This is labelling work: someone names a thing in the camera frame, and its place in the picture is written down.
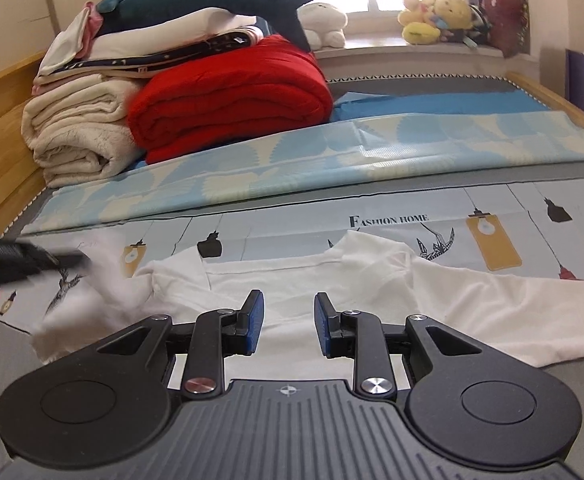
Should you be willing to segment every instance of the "wooden bed frame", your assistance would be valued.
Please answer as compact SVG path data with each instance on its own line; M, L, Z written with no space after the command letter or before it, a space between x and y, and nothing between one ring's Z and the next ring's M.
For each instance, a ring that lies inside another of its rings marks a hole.
M21 138L23 107L42 58L37 54L0 72L0 235L45 188L42 170ZM508 72L506 78L584 128L584 112L559 95L519 73Z

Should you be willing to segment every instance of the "red blanket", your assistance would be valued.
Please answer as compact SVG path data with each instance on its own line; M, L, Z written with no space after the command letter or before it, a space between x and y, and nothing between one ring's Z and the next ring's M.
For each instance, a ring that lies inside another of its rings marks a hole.
M312 54L280 36L163 72L128 122L147 162L328 120L332 96Z

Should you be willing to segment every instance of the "white plush toy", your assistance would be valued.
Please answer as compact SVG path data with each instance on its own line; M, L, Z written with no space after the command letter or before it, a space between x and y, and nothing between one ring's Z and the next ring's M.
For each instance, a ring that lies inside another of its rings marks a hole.
M343 27L348 24L348 15L337 7L323 2L307 4L298 10L298 18L312 50L345 46Z

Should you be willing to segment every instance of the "printed lightbulb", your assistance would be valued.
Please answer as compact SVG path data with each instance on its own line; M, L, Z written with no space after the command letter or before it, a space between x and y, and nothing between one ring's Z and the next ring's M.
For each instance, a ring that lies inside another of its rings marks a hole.
M496 232L496 227L485 217L479 218L479 225L477 227L479 232L486 236L493 235Z
M16 299L16 290L10 295L8 300L5 303L3 303L3 305L1 306L0 316L5 315L5 313L12 307L12 304L14 303L15 299Z
M126 254L126 263L131 264L138 258L138 248L132 247L132 250Z

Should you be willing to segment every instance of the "folded blanket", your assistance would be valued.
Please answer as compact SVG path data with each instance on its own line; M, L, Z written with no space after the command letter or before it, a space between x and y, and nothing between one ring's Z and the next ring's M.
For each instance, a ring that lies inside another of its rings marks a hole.
M38 68L39 75L47 75L75 58L88 56L96 33L103 24L102 16L87 2L66 30L59 33Z
M119 121L140 89L140 83L96 74L70 81L25 105L23 139L33 149L37 138L64 126Z
M147 162L325 122L332 96L312 54L281 36L150 81L128 124Z
M38 137L31 147L48 187L115 176L143 153L124 121L63 126Z
M255 21L253 16L237 16L225 9L209 8L154 27L106 34L95 39L103 18L94 9L94 4L88 2L69 27L54 39L41 62L38 76L48 76L75 59L117 59L163 52L198 43L233 28L252 25Z
M72 79L99 73L125 78L150 79L153 76L194 59L230 52L259 43L263 39L261 29L253 26L234 28L205 41L179 46L156 54L115 59L85 59L67 63L48 75L34 79L32 95L41 95Z

